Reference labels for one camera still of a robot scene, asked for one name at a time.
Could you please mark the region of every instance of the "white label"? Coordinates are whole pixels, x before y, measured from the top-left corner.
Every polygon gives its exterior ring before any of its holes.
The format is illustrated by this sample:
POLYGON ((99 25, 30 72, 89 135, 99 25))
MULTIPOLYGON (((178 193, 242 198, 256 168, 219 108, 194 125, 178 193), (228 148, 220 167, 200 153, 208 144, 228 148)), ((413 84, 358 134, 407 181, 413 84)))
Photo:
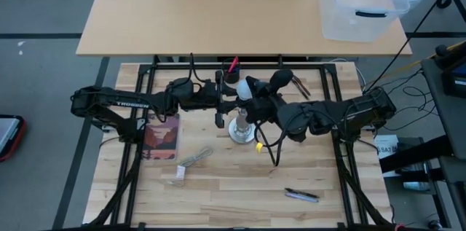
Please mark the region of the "white label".
MULTIPOLYGON (((379 150, 379 159, 395 154, 398 148, 398 137, 396 135, 377 136, 374 143, 379 150)), ((394 171, 384 173, 384 177, 400 176, 394 171)))
POLYGON ((455 80, 454 83, 457 84, 457 85, 466 85, 466 82, 463 82, 463 81, 455 80))
POLYGON ((185 171, 186 171, 186 168, 184 166, 181 166, 181 165, 177 166, 176 167, 176 178, 179 180, 183 180, 185 171))

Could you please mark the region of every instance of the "light wood desk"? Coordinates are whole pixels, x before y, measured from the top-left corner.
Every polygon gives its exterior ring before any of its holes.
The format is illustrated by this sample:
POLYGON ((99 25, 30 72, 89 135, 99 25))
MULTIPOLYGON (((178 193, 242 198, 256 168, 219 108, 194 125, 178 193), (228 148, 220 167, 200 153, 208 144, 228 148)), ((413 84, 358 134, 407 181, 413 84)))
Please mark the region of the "light wood desk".
MULTIPOLYGON (((343 99, 361 94, 353 63, 336 63, 343 99)), ((116 89, 134 91, 139 64, 121 66, 116 89)), ((156 71, 153 92, 165 89, 169 81, 187 76, 188 71, 156 71)), ((269 80, 273 70, 243 70, 242 77, 269 80)), ((213 70, 198 71, 202 79, 213 78, 213 70)), ((311 92, 311 101, 323 100, 319 72, 295 70, 311 92)), ((280 89, 287 102, 305 101, 290 83, 280 89)), ((115 107, 123 117, 129 108, 115 107)), ((312 136, 298 144, 289 139, 283 143, 281 162, 272 171, 272 162, 264 149, 255 151, 255 144, 234 144, 228 134, 228 122, 235 116, 224 116, 226 128, 214 125, 214 111, 180 111, 181 125, 176 161, 143 160, 135 197, 133 225, 148 227, 336 227, 345 222, 333 144, 329 135, 312 136), (174 178, 176 165, 183 158, 195 155, 204 146, 213 154, 186 169, 184 187, 167 181, 174 178), (285 197, 283 188, 308 190, 321 196, 319 203, 308 203, 285 197)), ((264 133, 275 141, 280 131, 276 125, 264 125, 264 133)), ((103 140, 116 136, 107 133, 103 140)), ((365 141, 372 142, 369 134, 365 141)), ((113 195, 119 174, 124 144, 117 140, 104 144, 100 150, 84 222, 90 222, 113 195)), ((392 216, 384 179, 375 149, 355 143, 355 159, 363 191, 386 219, 392 216)), ((352 211, 359 221, 355 199, 352 211)), ((126 204, 122 203, 120 221, 126 204)))
POLYGON ((399 20, 372 43, 325 39, 318 0, 95 0, 76 54, 377 57, 405 40, 399 20))

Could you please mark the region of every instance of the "white cable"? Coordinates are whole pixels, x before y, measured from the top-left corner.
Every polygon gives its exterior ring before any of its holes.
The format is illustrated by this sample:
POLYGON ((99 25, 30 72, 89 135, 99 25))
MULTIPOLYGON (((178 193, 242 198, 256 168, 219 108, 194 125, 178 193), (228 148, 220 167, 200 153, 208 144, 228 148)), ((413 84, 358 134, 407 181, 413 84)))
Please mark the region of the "white cable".
MULTIPOLYGON (((343 58, 337 58, 337 59, 331 60, 331 62, 339 62, 339 61, 348 62, 348 60, 343 59, 343 58)), ((366 89, 366 84, 367 84, 366 83, 366 78, 364 78, 363 73, 359 70, 358 67, 356 67, 356 71, 358 72, 359 76, 361 77, 361 80, 363 81, 362 89, 365 90, 366 89)))
POLYGON ((210 147, 204 147, 202 148, 199 153, 197 153, 195 156, 192 157, 187 157, 183 159, 177 167, 177 173, 176 173, 176 178, 177 180, 169 180, 167 181, 168 184, 171 184, 175 187, 184 187, 184 172, 187 167, 193 165, 195 162, 205 159, 206 157, 210 156, 213 153, 212 148, 210 147))
POLYGON ((213 150, 212 148, 210 147, 204 147, 202 148, 199 153, 197 153, 195 156, 192 156, 192 157, 188 157, 188 158, 185 158, 183 159, 181 162, 180 162, 180 165, 183 166, 183 167, 189 167, 191 165, 193 165, 195 162, 199 161, 199 160, 202 160, 206 157, 208 157, 209 155, 211 155, 213 153, 213 150))

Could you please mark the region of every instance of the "clear plastic bin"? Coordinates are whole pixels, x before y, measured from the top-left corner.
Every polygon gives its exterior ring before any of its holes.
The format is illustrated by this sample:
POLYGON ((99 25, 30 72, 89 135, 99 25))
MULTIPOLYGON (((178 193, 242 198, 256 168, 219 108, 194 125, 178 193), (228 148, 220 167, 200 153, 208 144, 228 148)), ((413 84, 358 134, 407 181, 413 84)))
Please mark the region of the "clear plastic bin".
POLYGON ((396 18, 409 11, 409 0, 320 0, 323 36, 372 42, 396 18))

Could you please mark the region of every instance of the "white spherical object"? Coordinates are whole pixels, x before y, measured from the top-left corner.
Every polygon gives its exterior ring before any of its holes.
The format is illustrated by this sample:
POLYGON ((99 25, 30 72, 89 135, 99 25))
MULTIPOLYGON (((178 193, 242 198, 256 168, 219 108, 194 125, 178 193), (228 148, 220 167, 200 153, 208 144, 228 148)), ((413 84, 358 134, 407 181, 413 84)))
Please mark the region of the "white spherical object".
POLYGON ((253 97, 253 94, 250 92, 248 82, 246 82, 245 79, 240 80, 238 86, 236 86, 236 93, 243 101, 249 100, 253 97))

